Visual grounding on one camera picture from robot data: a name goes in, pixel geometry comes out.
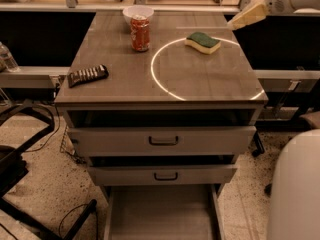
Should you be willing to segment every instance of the green sponge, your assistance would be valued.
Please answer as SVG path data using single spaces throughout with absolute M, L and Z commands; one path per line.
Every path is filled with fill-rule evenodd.
M 205 33 L 194 32 L 186 38 L 185 44 L 195 48 L 199 52 L 211 54 L 221 46 L 221 41 Z

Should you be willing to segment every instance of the soda can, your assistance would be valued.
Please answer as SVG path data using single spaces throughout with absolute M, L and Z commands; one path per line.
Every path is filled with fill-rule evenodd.
M 142 15 L 134 15 L 131 18 L 131 42 L 132 48 L 139 52 L 149 49 L 150 30 L 149 20 Z

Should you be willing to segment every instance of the tile floor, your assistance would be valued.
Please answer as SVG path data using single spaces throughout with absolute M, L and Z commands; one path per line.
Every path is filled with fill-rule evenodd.
M 34 133 L 41 123 L 25 116 L 14 117 L 0 127 L 0 143 L 17 146 Z M 84 165 L 75 164 L 66 154 L 60 152 L 65 122 L 60 118 L 60 128 L 40 151 L 25 153 L 29 173 L 5 199 L 21 210 L 37 218 L 58 234 L 63 217 L 74 207 L 88 203 L 92 198 L 98 201 L 99 239 L 103 239 L 104 223 L 108 204 L 101 190 L 94 186 Z M 265 240 L 268 221 L 269 198 L 264 187 L 271 182 L 273 170 L 280 150 L 296 133 L 261 132 L 266 152 L 252 157 L 254 145 L 248 147 L 237 161 L 239 166 L 231 183 L 227 184 L 219 197 L 226 240 Z M 41 147 L 46 138 L 31 149 Z M 71 213 L 64 221 L 61 233 L 64 235 L 77 218 L 81 209 Z M 7 227 L 19 240 L 38 239 L 20 222 L 3 212 L 0 223 Z M 77 240 L 94 240 L 96 217 L 90 215 L 77 235 Z M 11 240 L 0 227 L 0 239 Z

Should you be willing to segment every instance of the drawer front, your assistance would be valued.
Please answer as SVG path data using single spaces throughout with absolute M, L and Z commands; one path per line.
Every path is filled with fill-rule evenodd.
M 104 240 L 224 240 L 214 188 L 112 187 Z
M 224 184 L 231 181 L 236 170 L 235 165 L 88 168 L 92 181 L 98 186 Z
M 254 126 L 203 128 L 72 128 L 69 137 L 80 156 L 240 154 Z

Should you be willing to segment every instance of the cabinet top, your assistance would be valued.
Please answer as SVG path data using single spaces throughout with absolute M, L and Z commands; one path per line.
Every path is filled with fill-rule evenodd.
M 221 47 L 207 55 L 186 46 L 196 31 L 220 39 Z M 222 13 L 156 11 L 146 52 L 132 49 L 130 32 L 120 10 L 98 12 L 69 72 L 104 64 L 110 75 L 73 88 L 64 81 L 56 104 L 266 102 Z

